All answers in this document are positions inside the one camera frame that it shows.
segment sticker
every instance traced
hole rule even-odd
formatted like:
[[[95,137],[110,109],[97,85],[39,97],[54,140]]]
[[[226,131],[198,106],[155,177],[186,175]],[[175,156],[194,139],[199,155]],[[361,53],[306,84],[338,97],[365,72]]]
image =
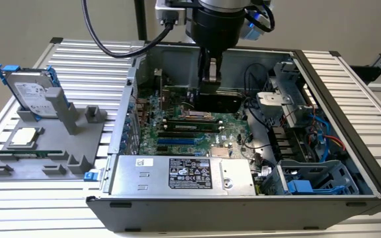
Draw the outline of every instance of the sticker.
[[[135,159],[135,167],[141,166],[153,166],[153,159],[151,158]]]
[[[171,189],[211,189],[209,159],[170,159]]]
[[[177,128],[177,129],[197,129],[197,127],[191,126],[191,125],[175,125],[174,128]]]
[[[55,117],[57,112],[50,102],[45,99],[45,89],[37,83],[14,83],[21,98],[29,110],[41,117]]]

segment power supply label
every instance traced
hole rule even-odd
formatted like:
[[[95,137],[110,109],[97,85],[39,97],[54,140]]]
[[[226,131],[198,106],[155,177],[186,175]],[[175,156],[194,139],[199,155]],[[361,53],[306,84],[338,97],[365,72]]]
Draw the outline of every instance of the power supply label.
[[[211,189],[209,159],[170,159],[171,189]]]

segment hard drive label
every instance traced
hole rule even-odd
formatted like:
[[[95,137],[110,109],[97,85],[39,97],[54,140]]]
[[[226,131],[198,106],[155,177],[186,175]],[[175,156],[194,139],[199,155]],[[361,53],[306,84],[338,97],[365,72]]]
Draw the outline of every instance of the hard drive label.
[[[170,159],[171,189],[211,189],[209,159]]]
[[[37,83],[19,83],[15,82],[14,86],[19,92],[22,100],[26,103],[27,109],[41,117],[55,117],[57,112],[50,104],[50,102],[45,99],[45,89]]]

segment blue pcie slot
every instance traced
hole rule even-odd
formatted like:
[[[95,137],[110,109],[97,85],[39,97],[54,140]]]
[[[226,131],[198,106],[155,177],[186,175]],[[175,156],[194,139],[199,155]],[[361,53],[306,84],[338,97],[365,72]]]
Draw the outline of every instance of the blue pcie slot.
[[[158,144],[161,145],[194,145],[194,140],[193,139],[158,139],[157,141]]]

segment red cable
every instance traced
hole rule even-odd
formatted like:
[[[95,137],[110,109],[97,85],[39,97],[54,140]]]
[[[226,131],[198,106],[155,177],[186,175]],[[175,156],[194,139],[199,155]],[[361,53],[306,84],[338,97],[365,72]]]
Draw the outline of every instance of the red cable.
[[[327,137],[327,138],[330,138],[330,139],[334,139],[334,140],[342,145],[342,150],[345,151],[345,145],[343,145],[342,141],[341,141],[337,137],[334,137],[334,136],[331,136],[331,135],[325,135],[323,137]]]

